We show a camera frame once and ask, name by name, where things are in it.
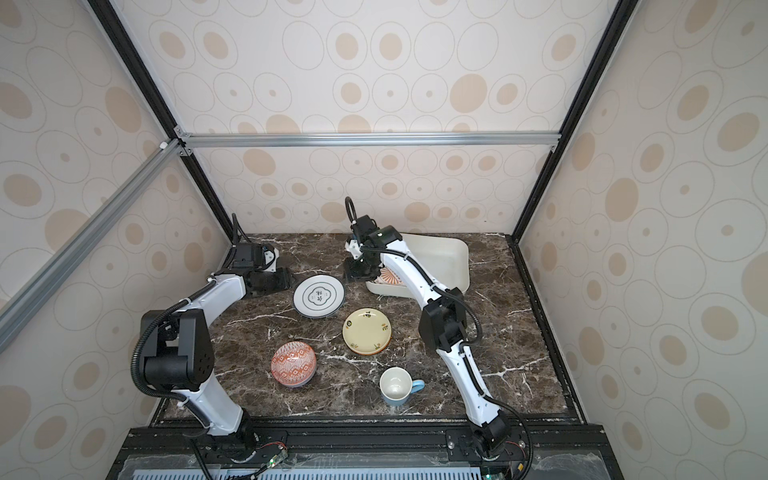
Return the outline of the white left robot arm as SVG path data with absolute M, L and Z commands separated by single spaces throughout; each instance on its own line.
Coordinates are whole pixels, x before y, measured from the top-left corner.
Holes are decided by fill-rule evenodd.
M 226 393 L 213 373 L 210 325 L 232 304 L 290 289 L 294 277 L 278 267 L 222 270 L 196 292 L 164 310 L 141 318 L 141 333 L 130 359 L 130 375 L 146 396 L 174 400 L 212 437 L 247 438 L 245 410 Z

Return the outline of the orange sunburst plate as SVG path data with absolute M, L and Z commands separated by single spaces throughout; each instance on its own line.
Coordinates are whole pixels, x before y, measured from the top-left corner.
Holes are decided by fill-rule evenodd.
M 382 267 L 380 269 L 379 276 L 374 280 L 375 284 L 400 286 L 403 284 L 402 280 L 390 269 Z

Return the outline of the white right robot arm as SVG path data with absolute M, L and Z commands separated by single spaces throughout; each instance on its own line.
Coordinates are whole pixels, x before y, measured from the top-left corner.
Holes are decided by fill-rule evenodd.
M 372 280 L 386 268 L 408 288 L 421 307 L 419 334 L 444 361 L 459 389 L 476 449 L 484 458 L 498 455 L 516 427 L 492 398 L 474 361 L 470 346 L 482 338 L 482 328 L 468 337 L 467 320 L 479 320 L 461 291 L 448 288 L 422 266 L 394 227 L 380 228 L 368 216 L 351 222 L 345 249 L 350 253 L 344 262 L 348 279 Z

